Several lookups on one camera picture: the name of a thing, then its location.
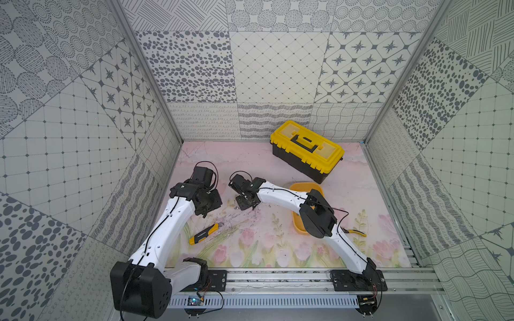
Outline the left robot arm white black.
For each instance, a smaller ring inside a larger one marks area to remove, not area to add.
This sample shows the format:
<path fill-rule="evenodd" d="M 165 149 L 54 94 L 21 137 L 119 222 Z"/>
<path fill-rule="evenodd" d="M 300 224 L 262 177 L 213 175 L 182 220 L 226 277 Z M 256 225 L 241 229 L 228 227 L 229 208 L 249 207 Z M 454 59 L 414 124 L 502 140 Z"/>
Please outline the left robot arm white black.
<path fill-rule="evenodd" d="M 205 217 L 222 205 L 217 190 L 217 169 L 198 163 L 191 177 L 171 188 L 166 208 L 150 234 L 126 261 L 117 262 L 110 281 L 115 309 L 145 318 L 160 318 L 171 298 L 192 288 L 202 291 L 209 285 L 206 260 L 186 258 L 167 270 L 168 257 L 192 216 Z"/>

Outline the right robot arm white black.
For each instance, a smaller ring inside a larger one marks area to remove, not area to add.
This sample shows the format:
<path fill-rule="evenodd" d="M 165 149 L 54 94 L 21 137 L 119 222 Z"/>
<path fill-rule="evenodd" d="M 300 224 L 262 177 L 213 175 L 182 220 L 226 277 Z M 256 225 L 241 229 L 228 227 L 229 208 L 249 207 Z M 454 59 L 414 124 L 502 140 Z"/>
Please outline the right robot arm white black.
<path fill-rule="evenodd" d="M 241 210 L 269 203 L 293 211 L 301 218 L 307 233 L 327 243 L 351 273 L 367 279 L 378 275 L 376 264 L 346 236 L 335 216 L 336 208 L 319 191 L 293 191 L 259 177 L 250 181 L 239 174 L 230 178 L 228 186 L 238 194 L 236 202 Z"/>

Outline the yellow black utility knife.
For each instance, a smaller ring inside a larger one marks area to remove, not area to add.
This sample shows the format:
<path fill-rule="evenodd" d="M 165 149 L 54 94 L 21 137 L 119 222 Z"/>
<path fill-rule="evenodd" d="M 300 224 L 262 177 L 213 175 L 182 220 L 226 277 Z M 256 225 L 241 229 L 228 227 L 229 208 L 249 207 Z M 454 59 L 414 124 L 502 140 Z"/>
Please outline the yellow black utility knife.
<path fill-rule="evenodd" d="M 189 244 L 195 245 L 200 242 L 203 242 L 203 240 L 208 238 L 211 234 L 218 231 L 221 226 L 222 226 L 221 223 L 214 223 L 213 225 L 206 227 L 205 229 L 203 229 L 202 231 L 198 232 L 193 237 L 191 237 L 189 240 Z"/>

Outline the yellow black toolbox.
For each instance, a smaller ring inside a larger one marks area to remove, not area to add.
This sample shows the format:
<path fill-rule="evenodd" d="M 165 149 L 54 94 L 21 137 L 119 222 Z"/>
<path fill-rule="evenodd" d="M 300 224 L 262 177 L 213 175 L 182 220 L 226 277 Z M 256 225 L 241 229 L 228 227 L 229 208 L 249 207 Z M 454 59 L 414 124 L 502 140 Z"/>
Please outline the yellow black toolbox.
<path fill-rule="evenodd" d="M 270 135 L 273 155 L 321 184 L 343 159 L 338 144 L 288 120 Z"/>

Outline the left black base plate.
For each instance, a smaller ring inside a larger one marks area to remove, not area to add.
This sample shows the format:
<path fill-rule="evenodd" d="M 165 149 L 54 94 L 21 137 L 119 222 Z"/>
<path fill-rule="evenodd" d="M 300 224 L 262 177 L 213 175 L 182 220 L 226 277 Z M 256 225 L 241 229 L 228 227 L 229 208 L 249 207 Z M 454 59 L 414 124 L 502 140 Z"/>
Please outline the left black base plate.
<path fill-rule="evenodd" d="M 227 270 L 208 270 L 206 279 L 199 281 L 198 285 L 192 286 L 195 292 L 224 292 L 227 283 Z"/>

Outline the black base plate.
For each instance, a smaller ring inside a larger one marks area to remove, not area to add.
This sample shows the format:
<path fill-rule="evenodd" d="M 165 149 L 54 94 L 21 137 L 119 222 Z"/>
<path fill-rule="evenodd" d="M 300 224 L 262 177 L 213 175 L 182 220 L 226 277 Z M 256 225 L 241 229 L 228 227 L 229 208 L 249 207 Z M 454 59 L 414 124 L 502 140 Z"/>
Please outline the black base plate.
<path fill-rule="evenodd" d="M 331 270 L 330 280 L 336 292 L 378 292 L 388 291 L 388 286 L 381 270 L 371 269 L 364 274 L 355 274 L 349 270 Z"/>
<path fill-rule="evenodd" d="M 227 283 L 227 270 L 208 270 L 206 279 L 199 281 L 198 285 L 192 286 L 195 292 L 224 292 Z"/>

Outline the aluminium mounting rail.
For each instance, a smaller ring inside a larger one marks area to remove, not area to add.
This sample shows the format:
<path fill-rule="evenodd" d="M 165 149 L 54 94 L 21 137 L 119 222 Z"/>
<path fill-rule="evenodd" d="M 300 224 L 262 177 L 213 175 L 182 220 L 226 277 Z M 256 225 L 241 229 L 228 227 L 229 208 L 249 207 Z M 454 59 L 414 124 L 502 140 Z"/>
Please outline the aluminium mounting rail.
<path fill-rule="evenodd" d="M 380 280 L 344 286 L 328 268 L 228 268 L 226 294 L 442 294 L 432 268 L 384 268 Z"/>

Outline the yellow handled pliers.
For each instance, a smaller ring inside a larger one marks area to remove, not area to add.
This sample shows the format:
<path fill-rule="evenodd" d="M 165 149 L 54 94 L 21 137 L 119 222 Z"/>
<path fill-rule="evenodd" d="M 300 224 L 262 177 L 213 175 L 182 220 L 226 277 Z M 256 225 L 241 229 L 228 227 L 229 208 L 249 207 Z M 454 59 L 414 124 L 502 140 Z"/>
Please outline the yellow handled pliers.
<path fill-rule="evenodd" d="M 365 234 L 364 232 L 359 231 L 359 230 L 347 230 L 345 228 L 342 228 L 342 231 L 344 232 L 344 234 L 356 234 L 356 235 L 358 235 L 360 237 L 363 237 L 363 238 L 367 237 L 367 234 Z"/>

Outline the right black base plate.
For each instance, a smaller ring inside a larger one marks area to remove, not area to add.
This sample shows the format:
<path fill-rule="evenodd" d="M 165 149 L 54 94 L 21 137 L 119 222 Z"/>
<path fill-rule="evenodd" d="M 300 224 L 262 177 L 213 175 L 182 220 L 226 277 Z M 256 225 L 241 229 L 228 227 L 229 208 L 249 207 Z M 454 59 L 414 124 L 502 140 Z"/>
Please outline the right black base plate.
<path fill-rule="evenodd" d="M 349 270 L 331 270 L 330 280 L 336 292 L 378 292 L 388 291 L 388 286 L 381 270 L 371 269 L 364 274 L 355 274 Z"/>

